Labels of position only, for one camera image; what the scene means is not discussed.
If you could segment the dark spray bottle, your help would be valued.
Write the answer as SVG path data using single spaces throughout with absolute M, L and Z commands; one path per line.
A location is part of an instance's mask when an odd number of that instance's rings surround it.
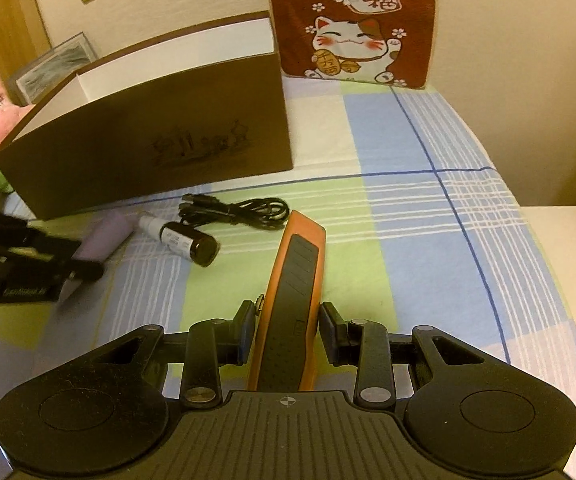
M 153 240 L 169 248 L 171 252 L 206 268 L 214 261 L 220 244 L 209 234 L 198 231 L 181 222 L 168 221 L 151 214 L 142 214 L 138 226 Z

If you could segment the orange black utility knife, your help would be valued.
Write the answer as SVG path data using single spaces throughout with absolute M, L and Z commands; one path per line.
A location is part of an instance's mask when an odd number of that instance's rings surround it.
M 313 388 L 325 248 L 325 229 L 305 214 L 291 211 L 261 308 L 248 390 Z

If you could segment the purple tube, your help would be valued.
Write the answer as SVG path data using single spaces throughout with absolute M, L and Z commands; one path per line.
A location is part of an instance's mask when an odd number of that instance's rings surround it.
M 119 211 L 110 211 L 92 229 L 74 253 L 75 259 L 104 262 L 132 233 L 134 222 Z

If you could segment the checkered bed sheet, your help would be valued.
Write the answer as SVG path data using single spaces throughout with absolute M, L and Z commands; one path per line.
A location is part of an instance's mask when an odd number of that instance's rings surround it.
M 466 124 L 433 90 L 288 78 L 294 169 L 205 185 L 279 197 L 324 226 L 322 296 L 346 318 L 428 324 L 550 382 L 576 404 L 576 326 L 541 244 Z M 0 398 L 144 324 L 227 318 L 266 289 L 280 236 L 211 224 L 207 268 L 143 233 L 63 304 L 0 306 Z M 576 478 L 576 448 L 567 465 Z M 8 465 L 0 452 L 0 479 Z

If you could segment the red lucky cat cushion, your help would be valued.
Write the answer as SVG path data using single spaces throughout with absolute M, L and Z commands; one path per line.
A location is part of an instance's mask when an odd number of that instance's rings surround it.
M 436 0 L 270 0 L 282 71 L 409 89 L 427 80 Z

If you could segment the framed picture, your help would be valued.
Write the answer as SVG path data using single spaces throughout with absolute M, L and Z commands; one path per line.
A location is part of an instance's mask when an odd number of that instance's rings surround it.
M 36 104 L 75 70 L 97 60 L 97 54 L 84 32 L 64 40 L 17 70 L 6 86 L 18 104 Z

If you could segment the brown cardboard box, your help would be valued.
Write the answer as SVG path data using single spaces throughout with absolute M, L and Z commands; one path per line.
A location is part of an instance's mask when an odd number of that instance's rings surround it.
M 41 219 L 291 166 L 266 12 L 169 32 L 81 68 L 0 144 L 0 171 Z

